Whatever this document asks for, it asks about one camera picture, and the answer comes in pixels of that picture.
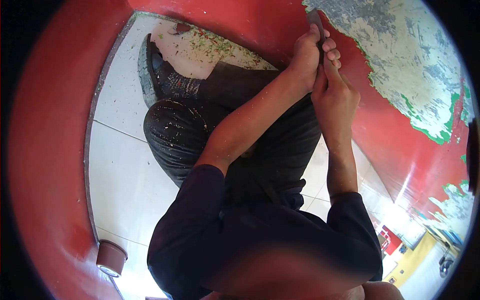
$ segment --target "red wall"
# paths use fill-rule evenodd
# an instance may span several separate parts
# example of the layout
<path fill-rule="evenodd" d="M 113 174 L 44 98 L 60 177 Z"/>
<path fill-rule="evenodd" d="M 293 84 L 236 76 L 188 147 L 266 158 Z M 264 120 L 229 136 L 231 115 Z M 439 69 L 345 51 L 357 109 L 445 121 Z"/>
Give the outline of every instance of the red wall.
<path fill-rule="evenodd" d="M 305 7 L 292 0 L 168 1 L 128 0 L 134 10 L 169 15 L 211 30 L 245 46 L 275 66 L 285 67 L 295 40 L 308 30 Z M 442 185 L 458 185 L 467 179 L 460 156 L 465 154 L 468 128 L 460 120 L 461 101 L 455 106 L 452 137 L 439 145 L 412 128 L 375 88 L 370 86 L 370 67 L 356 42 L 333 29 L 323 15 L 323 24 L 342 54 L 342 72 L 360 91 L 361 102 L 353 124 L 353 139 L 373 164 L 386 188 L 396 199 L 409 178 L 405 196 L 408 212 L 415 208 L 427 217 L 439 208 L 428 200 L 447 197 Z"/>
<path fill-rule="evenodd" d="M 390 229 L 388 229 L 387 226 L 383 226 L 382 229 L 390 237 L 390 244 L 388 244 L 388 247 L 387 249 L 385 249 L 385 252 L 387 252 L 388 255 L 392 255 L 395 249 L 400 246 L 402 241 Z"/>
<path fill-rule="evenodd" d="M 67 1 L 33 49 L 12 108 L 12 206 L 26 250 L 57 299 L 121 299 L 95 264 L 83 159 L 94 88 L 131 13 L 123 0 Z"/>
<path fill-rule="evenodd" d="M 286 66 L 308 25 L 301 1 L 129 0 L 137 10 L 170 15 L 212 30 Z M 23 242 L 58 299 L 119 299 L 95 266 L 97 245 L 84 188 L 84 137 L 92 94 L 117 33 L 132 13 L 123 0 L 68 0 L 41 36 L 25 67 L 11 115 L 8 177 Z M 444 200 L 442 185 L 466 179 L 468 129 L 455 107 L 459 144 L 438 145 L 414 130 L 367 75 L 356 43 L 324 18 L 342 53 L 342 70 L 360 91 L 354 139 L 393 198 L 410 174 L 410 205 L 431 216 Z"/>

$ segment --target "tile grout line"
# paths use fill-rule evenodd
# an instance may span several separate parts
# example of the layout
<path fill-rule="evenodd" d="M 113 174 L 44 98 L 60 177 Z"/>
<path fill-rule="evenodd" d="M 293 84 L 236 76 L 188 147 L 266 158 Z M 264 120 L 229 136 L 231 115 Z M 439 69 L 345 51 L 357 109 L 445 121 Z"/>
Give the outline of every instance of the tile grout line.
<path fill-rule="evenodd" d="M 129 136 L 129 137 L 132 137 L 132 138 L 134 138 L 134 139 L 136 139 L 136 140 L 139 140 L 139 141 L 141 141 L 141 142 L 147 143 L 146 141 L 144 141 L 144 140 L 142 140 L 142 139 L 139 139 L 139 138 L 136 137 L 136 136 L 133 136 L 133 135 L 131 135 L 131 134 L 128 134 L 128 133 L 126 133 L 126 132 L 123 132 L 123 131 L 121 131 L 121 130 L 118 130 L 118 129 L 116 129 L 116 128 L 114 128 L 114 127 L 111 127 L 111 126 L 109 126 L 109 125 L 106 125 L 106 124 L 104 124 L 104 123 L 102 123 L 102 122 L 100 122 L 100 121 L 94 120 L 94 122 L 97 122 L 98 124 L 102 124 L 103 126 L 107 126 L 108 128 L 111 128 L 111 129 L 113 129 L 113 130 L 115 130 L 115 131 L 117 131 L 117 132 L 123 133 L 123 134 L 125 134 L 125 135 L 127 135 L 127 136 Z"/>
<path fill-rule="evenodd" d="M 106 229 L 101 228 L 100 226 L 96 226 L 96 227 L 97 227 L 97 228 L 100 228 L 101 230 L 106 231 L 106 232 L 108 232 L 108 233 L 110 233 L 110 234 L 113 234 L 113 235 L 116 236 L 116 237 L 122 238 L 122 239 L 124 239 L 124 240 L 131 241 L 132 243 L 135 243 L 135 244 L 139 244 L 139 245 L 148 247 L 148 245 L 145 245 L 145 244 L 136 242 L 136 241 L 134 241 L 134 240 L 129 240 L 128 238 L 121 237 L 121 236 L 119 236 L 118 234 L 115 234 L 115 233 L 113 233 L 113 232 L 110 232 L 110 231 L 108 231 L 108 230 L 106 230 Z"/>

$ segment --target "green paint flake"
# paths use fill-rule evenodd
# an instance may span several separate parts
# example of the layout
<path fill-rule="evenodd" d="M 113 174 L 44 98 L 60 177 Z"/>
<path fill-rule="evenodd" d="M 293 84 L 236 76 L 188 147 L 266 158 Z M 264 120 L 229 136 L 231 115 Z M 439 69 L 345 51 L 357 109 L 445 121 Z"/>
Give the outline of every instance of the green paint flake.
<path fill-rule="evenodd" d="M 455 102 L 460 99 L 460 95 L 457 93 L 453 93 L 450 97 L 452 100 L 452 105 L 450 105 L 450 120 L 445 123 L 445 126 L 448 129 L 448 132 L 452 133 L 452 126 L 453 126 L 453 108 L 455 106 Z"/>
<path fill-rule="evenodd" d="M 470 90 L 468 89 L 468 87 L 466 85 L 463 86 L 463 90 L 465 92 L 465 98 L 471 98 Z"/>

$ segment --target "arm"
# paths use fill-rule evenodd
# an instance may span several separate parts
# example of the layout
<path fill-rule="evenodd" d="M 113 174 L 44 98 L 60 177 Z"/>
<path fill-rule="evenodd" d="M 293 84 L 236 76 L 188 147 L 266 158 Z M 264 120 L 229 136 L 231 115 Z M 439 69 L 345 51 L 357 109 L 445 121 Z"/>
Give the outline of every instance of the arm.
<path fill-rule="evenodd" d="M 245 152 L 293 104 L 312 91 L 320 52 L 316 43 L 320 32 L 316 25 L 295 43 L 288 68 L 253 99 L 223 119 L 210 135 L 197 165 L 209 164 L 227 173 L 229 165 Z M 328 38 L 323 49 L 328 59 L 340 57 L 335 42 Z"/>
<path fill-rule="evenodd" d="M 287 68 L 220 122 L 195 165 L 209 164 L 225 175 L 229 165 L 307 92 L 299 76 Z"/>
<path fill-rule="evenodd" d="M 324 64 L 319 66 L 312 102 L 329 151 L 327 188 L 332 205 L 335 195 L 358 192 L 351 127 L 359 101 L 360 94 L 325 56 Z"/>

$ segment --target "peeling paint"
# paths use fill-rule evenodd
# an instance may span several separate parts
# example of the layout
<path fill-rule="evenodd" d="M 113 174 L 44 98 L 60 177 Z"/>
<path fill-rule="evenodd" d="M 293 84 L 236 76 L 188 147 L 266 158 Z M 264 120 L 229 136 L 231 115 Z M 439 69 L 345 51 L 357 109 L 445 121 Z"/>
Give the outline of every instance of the peeling paint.
<path fill-rule="evenodd" d="M 460 119 L 468 126 L 468 123 L 472 122 L 475 114 L 473 112 L 473 105 L 472 105 L 472 95 L 470 93 L 470 89 L 468 86 L 463 86 L 463 108 L 462 114 L 460 115 Z"/>
<path fill-rule="evenodd" d="M 462 238 L 465 238 L 470 225 L 474 197 L 472 193 L 468 191 L 467 180 L 462 180 L 459 187 L 460 189 L 450 183 L 442 186 L 448 196 L 448 199 L 444 201 L 429 197 L 429 200 L 438 206 L 444 214 L 429 212 L 438 221 L 427 219 L 422 214 L 419 214 L 416 220 L 424 225 L 455 232 Z"/>
<path fill-rule="evenodd" d="M 473 116 L 458 55 L 434 15 L 420 0 L 304 0 L 321 9 L 339 32 L 365 53 L 371 85 L 411 126 L 438 144 L 452 135 L 454 105 L 463 97 L 462 120 Z"/>

